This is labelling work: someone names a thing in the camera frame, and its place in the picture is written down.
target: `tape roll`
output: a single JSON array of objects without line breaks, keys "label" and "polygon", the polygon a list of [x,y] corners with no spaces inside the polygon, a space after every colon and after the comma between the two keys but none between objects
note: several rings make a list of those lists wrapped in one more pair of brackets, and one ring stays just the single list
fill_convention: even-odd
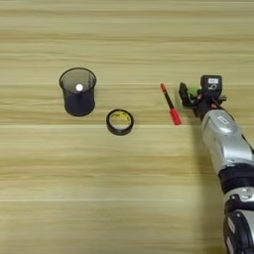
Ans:
[{"label": "tape roll", "polygon": [[134,126],[134,118],[127,110],[114,109],[108,113],[106,124],[112,134],[124,136],[131,132]]}]

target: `black mesh pencil holder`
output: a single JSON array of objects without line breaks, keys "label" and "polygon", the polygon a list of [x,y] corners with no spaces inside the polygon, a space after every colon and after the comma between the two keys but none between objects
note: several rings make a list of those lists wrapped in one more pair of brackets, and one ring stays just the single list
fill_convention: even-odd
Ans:
[{"label": "black mesh pencil holder", "polygon": [[67,70],[60,77],[65,111],[72,116],[85,116],[95,107],[95,74],[83,67]]}]

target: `red marker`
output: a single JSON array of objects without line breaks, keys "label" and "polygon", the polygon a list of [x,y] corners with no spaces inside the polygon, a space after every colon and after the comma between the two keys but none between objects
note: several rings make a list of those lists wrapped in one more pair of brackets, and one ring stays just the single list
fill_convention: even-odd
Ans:
[{"label": "red marker", "polygon": [[164,93],[164,95],[165,95],[165,97],[167,99],[167,102],[168,102],[168,104],[169,104],[169,106],[171,108],[170,114],[171,114],[171,117],[172,117],[175,125],[181,125],[182,121],[181,121],[179,112],[175,109],[175,107],[174,107],[174,105],[172,103],[172,100],[171,100],[170,96],[167,93],[166,86],[163,83],[161,83],[161,88],[162,88],[163,93]]}]

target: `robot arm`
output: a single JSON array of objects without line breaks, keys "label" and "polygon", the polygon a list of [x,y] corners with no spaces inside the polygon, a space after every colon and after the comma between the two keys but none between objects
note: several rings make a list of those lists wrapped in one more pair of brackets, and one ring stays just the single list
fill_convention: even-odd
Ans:
[{"label": "robot arm", "polygon": [[221,108],[222,77],[204,75],[197,95],[181,83],[183,106],[201,119],[203,141],[224,192],[224,241],[227,253],[254,253],[253,149],[231,115]]}]

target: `black electrical tape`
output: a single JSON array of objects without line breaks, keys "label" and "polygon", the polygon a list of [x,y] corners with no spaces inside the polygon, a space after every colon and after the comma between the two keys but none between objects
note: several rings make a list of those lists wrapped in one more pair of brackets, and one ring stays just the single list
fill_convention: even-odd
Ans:
[{"label": "black electrical tape", "polygon": [[[121,115],[124,115],[126,117],[126,120],[129,122],[129,125],[124,129],[116,128],[110,122],[112,116],[121,117]],[[124,109],[114,109],[108,113],[107,118],[106,118],[106,124],[107,124],[108,130],[111,133],[118,135],[118,136],[124,136],[124,135],[131,132],[133,125],[134,125],[134,118],[131,113],[129,113],[128,111],[126,111]]]}]

